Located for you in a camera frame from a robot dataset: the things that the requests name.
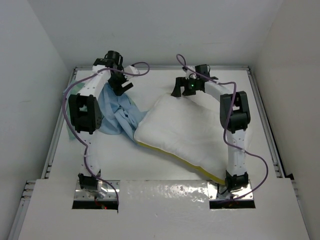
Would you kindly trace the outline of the blue green pillowcase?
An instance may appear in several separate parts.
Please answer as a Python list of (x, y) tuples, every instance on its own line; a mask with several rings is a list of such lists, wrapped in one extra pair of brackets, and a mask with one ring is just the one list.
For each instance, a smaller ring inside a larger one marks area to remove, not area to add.
[(99, 97), (98, 105), (103, 115), (100, 132), (107, 135), (126, 135), (134, 141), (134, 134), (139, 123), (146, 116), (127, 95), (115, 95), (109, 84), (105, 84)]

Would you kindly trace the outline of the white yellow pillow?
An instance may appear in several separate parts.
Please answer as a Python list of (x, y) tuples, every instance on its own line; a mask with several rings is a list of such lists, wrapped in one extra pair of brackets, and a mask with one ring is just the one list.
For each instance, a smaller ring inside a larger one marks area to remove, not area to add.
[(168, 153), (182, 160), (219, 184), (227, 175), (247, 173), (245, 153), (252, 131), (226, 133), (228, 146), (217, 112), (188, 97), (176, 98), (165, 93), (158, 98), (138, 124), (134, 140), (141, 146)]

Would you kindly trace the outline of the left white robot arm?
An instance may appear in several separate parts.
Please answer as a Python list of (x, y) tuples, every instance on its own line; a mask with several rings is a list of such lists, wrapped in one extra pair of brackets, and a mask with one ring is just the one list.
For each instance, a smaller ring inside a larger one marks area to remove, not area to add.
[(130, 65), (126, 69), (123, 67), (123, 57), (119, 52), (109, 50), (104, 58), (95, 60), (90, 76), (67, 88), (67, 91), (70, 91), (78, 83), (85, 82), (84, 87), (77, 94), (71, 94), (67, 98), (70, 118), (65, 120), (75, 138), (85, 147), (84, 170), (78, 174), (79, 185), (82, 189), (97, 192), (100, 181), (107, 183), (101, 178), (98, 162), (89, 157), (93, 147), (91, 140), (95, 132), (100, 129), (104, 118), (98, 98), (105, 86), (110, 86), (115, 96), (122, 96), (133, 87), (127, 77), (139, 75), (139, 71), (134, 66)]

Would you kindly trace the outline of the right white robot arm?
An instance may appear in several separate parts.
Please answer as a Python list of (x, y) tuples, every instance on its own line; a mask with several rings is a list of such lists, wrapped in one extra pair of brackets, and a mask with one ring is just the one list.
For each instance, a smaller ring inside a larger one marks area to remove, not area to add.
[(194, 96), (202, 91), (219, 101), (219, 120), (228, 150), (225, 188), (230, 193), (247, 187), (249, 175), (245, 166), (245, 137), (251, 122), (247, 93), (237, 91), (237, 84), (233, 81), (220, 82), (217, 77), (210, 76), (210, 67), (206, 64), (195, 67), (184, 65), (182, 70), (185, 76), (175, 79), (171, 96)]

